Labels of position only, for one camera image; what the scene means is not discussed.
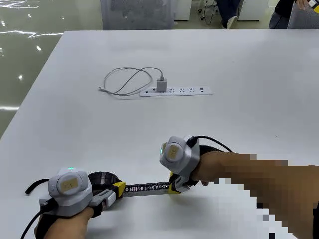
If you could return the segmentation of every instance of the shoe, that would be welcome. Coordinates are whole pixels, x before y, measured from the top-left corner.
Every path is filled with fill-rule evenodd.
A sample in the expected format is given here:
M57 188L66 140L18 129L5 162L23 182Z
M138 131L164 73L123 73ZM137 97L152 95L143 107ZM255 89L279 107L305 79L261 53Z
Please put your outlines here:
M230 19L228 19L227 21L227 29L231 29L232 24L234 23L234 21L238 18L238 16L233 16Z
M221 21L221 27L223 29L227 29L227 24L224 21Z

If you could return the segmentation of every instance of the white power strip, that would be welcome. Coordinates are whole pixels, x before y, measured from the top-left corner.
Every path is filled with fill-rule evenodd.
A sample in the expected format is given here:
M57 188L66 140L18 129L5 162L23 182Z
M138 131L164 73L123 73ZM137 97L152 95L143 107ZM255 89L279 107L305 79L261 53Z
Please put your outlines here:
M196 87L168 87L167 92L156 92L155 87L148 88L140 92L142 97L152 96L196 96L196 95L212 95L207 86Z

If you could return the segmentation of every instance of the white cabinet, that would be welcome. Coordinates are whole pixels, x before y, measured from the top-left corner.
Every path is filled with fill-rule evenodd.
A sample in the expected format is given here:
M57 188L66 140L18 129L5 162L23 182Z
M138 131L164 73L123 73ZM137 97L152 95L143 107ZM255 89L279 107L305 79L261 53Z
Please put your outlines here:
M238 20L260 20L268 7L267 0L243 0Z
M175 20L189 20L191 0L175 1Z

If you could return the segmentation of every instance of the charger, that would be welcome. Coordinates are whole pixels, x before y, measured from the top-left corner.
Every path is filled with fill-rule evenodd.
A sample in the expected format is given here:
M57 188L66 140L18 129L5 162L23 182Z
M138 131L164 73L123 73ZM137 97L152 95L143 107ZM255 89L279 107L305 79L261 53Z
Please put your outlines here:
M156 92L166 92L167 91L167 79L161 76L157 80Z
M151 76L151 74L149 72L147 72L148 69L155 69L158 70L161 74L160 78L157 80L157 87L156 87L156 91L157 92L167 92L167 79L164 78L163 76L163 71L159 68L156 67L143 67L141 69L139 68L135 68L135 67L119 67L119 68L115 68L112 71L110 71L105 77L104 77L104 85L103 87L99 87L99 90L105 93L108 93L110 95L115 95L115 96L132 96L132 95L136 95L138 93L140 93L145 87L147 87L149 84L151 84L153 82L153 77ZM106 88L106 81L107 79L115 72L119 72L122 70L134 70L135 73L115 92L111 92L109 90L107 90ZM133 79L138 73L143 72L145 74L147 74L150 78L149 82L147 82L145 85L130 91L130 92L122 92L122 89L129 83L129 81L131 79Z

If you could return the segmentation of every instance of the white cable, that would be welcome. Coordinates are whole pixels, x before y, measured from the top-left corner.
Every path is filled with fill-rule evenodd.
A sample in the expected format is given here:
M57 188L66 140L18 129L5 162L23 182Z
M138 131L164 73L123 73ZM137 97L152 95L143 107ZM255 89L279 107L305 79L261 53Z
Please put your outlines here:
M108 93L110 95L115 95L115 96L132 96L132 95L136 95L138 94L144 87L147 87L150 83L153 82L153 77L150 75L149 72L147 72L145 69L155 69L155 70L159 70L160 73L161 73L161 78L163 78L163 72L161 69L159 68L156 68L156 67L144 67L144 68L134 68L134 67L119 67L119 68L115 68L113 69L112 71L110 71L105 77L104 77L104 84L103 84L103 88L102 87L99 87L99 90L102 91L102 92L105 92L105 93ZM117 91L114 91L114 92L111 92L111 91L108 91L106 89L106 81L107 79L112 75L114 74L115 72L118 72L118 71L122 71L122 70L136 70L136 73L134 73L125 83L122 87L120 87ZM119 93L127 84L128 82L134 78L135 75L137 75L139 72L144 72L146 73L149 77L150 77L150 81L148 83L146 83L145 85L143 85L142 87L139 87L138 89L136 90L133 90L131 92L127 92L127 93Z

